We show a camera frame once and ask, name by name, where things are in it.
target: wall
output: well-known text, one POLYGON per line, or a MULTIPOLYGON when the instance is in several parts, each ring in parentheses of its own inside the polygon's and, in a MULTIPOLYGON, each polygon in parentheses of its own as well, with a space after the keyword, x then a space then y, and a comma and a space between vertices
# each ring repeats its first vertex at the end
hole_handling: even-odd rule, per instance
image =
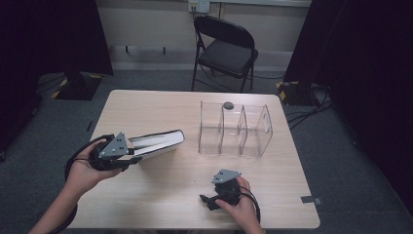
MULTIPOLYGON (((305 6, 308 0, 267 2, 283 5, 304 2, 301 5, 305 6)), ((195 48, 193 16, 187 11, 187 1, 96 0, 96 3, 109 46, 195 48)), ((209 14, 245 27, 259 51, 292 52, 308 8, 274 4, 210 3, 209 14)))

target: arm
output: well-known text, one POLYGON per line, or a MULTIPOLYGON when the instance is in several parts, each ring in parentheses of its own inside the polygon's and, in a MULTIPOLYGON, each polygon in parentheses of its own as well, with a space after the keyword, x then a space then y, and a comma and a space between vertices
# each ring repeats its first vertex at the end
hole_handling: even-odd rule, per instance
MULTIPOLYGON (((88 159, 90 152, 101 142, 98 141, 87 147, 76 159, 88 159)), ((67 220, 83 194, 94 188, 100 181, 116 176, 120 172, 121 169, 101 172, 91 168, 88 161, 74 161, 60 193, 29 233, 48 233, 60 226, 67 220)))
MULTIPOLYGON (((241 176, 237 177, 237 182, 241 187, 245 187, 249 190, 249 183, 241 176)), ((242 193, 248 193, 245 189, 241 188, 242 193)), ((237 206, 231 206, 230 204, 216 200, 216 205, 228 212, 234 221, 243 229, 246 234, 262 234, 264 230, 258 222, 255 216, 254 205, 247 197, 241 196, 241 200, 237 206)))

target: black chair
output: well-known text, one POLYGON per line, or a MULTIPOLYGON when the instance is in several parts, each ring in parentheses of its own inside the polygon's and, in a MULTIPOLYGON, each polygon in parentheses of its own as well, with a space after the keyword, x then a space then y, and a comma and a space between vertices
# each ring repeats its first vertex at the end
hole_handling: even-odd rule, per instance
POLYGON ((195 58, 192 89, 196 79, 198 64, 223 74, 243 79, 240 93, 243 92, 245 81, 250 73, 250 88, 252 89, 254 62, 258 57, 254 39, 243 27, 228 21, 209 16, 195 18, 194 26, 198 35, 197 55, 195 58), (213 42, 206 47, 203 35, 213 38, 213 42))

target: chair seat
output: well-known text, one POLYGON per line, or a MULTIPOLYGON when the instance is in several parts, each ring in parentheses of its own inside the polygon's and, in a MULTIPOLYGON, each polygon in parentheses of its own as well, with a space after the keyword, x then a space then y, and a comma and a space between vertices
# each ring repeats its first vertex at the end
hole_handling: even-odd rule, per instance
MULTIPOLYGON (((255 50, 254 60, 258 57, 255 50)), ((251 68, 251 49, 214 40, 198 58, 198 63, 242 78, 251 68)))

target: acrylic divider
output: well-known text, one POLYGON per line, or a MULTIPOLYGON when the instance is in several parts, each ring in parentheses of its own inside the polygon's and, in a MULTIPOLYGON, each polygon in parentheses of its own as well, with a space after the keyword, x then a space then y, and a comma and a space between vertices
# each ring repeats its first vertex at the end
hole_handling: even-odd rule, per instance
POLYGON ((262 156, 273 129, 266 105, 201 101, 199 152, 262 156))

